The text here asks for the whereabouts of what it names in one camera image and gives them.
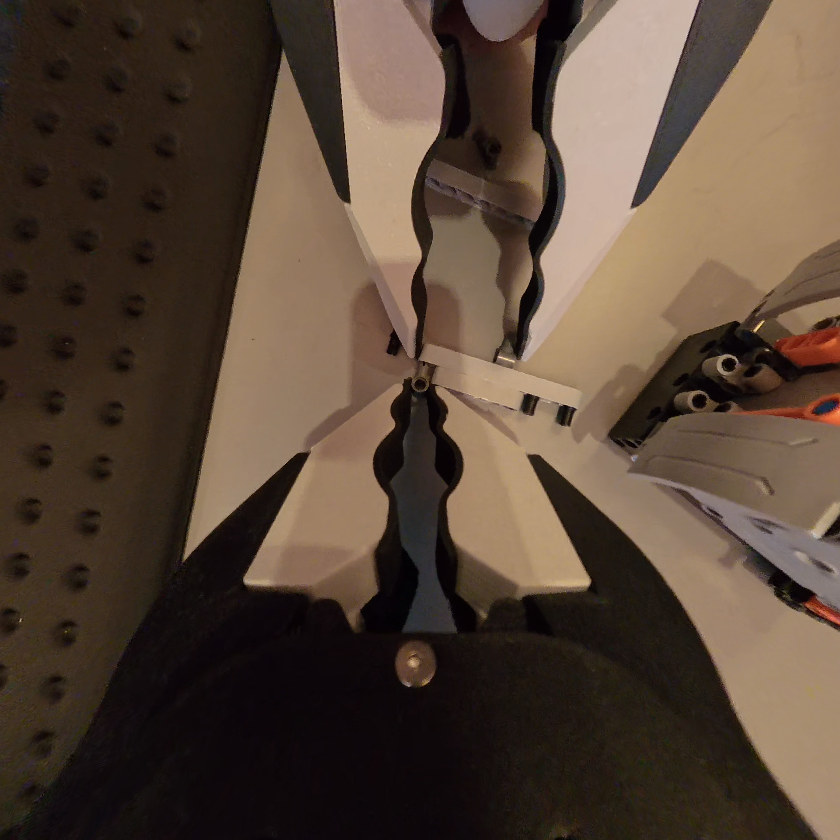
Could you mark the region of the light grey toy beam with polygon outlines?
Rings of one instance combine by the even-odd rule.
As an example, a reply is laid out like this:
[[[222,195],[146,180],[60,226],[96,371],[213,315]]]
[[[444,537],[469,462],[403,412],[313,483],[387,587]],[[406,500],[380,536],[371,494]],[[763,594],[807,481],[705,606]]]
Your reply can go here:
[[[488,181],[443,161],[430,164],[425,185],[484,214],[526,229],[534,226],[543,210],[542,198],[526,185]]]
[[[555,406],[568,405],[576,409],[581,406],[582,393],[571,386],[515,368],[506,369],[437,345],[426,344],[417,364],[433,370],[430,374],[432,385],[512,411],[519,411],[525,393],[538,396],[539,402]]]

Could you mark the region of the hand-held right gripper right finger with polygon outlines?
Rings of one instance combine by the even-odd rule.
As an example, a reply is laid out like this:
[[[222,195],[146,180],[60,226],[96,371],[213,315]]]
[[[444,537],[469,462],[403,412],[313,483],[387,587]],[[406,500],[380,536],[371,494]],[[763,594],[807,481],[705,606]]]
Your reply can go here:
[[[504,600],[587,591],[591,576],[517,439],[443,387],[426,400],[445,485],[436,573],[456,631],[475,631]]]

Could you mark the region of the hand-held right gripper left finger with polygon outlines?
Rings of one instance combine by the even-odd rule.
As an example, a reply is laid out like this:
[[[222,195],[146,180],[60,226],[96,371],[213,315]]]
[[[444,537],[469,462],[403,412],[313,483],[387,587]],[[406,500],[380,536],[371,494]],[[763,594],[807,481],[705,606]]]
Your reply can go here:
[[[245,574],[249,588],[335,601],[368,632],[403,630],[418,572],[392,482],[413,394],[410,381],[391,386],[312,447]]]

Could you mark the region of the person's left hand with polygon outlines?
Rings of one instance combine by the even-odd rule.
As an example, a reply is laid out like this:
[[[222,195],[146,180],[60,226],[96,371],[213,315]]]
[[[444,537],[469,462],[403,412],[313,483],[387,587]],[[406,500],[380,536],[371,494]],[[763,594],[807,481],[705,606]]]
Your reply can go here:
[[[462,46],[476,35],[463,1],[433,1],[432,29],[436,36],[450,36]]]

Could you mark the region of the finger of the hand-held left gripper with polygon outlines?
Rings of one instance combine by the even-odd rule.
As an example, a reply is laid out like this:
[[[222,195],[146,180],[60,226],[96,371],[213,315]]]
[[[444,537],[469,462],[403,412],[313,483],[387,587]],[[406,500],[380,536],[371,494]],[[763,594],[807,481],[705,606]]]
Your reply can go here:
[[[548,2],[537,37],[532,126],[547,154],[529,240],[516,353],[529,359],[634,214],[665,101],[697,15],[693,1]]]
[[[455,104],[458,48],[433,31],[435,2],[335,2],[350,199],[345,203],[409,358],[424,345],[433,243],[426,177]]]

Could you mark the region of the black perforated panel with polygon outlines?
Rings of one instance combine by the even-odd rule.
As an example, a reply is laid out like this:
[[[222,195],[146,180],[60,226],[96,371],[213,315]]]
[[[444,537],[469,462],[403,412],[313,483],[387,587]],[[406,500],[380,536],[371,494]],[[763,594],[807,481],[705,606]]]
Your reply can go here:
[[[182,557],[279,58],[268,2],[2,2],[2,834]]]

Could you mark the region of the grey orange toy brick vehicle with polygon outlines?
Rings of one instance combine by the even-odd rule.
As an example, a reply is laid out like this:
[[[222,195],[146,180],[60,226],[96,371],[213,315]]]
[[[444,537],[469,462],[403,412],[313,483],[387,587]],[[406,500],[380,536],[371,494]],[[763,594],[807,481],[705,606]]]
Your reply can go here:
[[[793,609],[838,629],[839,243],[813,252],[742,322],[691,334],[616,421],[631,473],[687,497],[770,569]]]

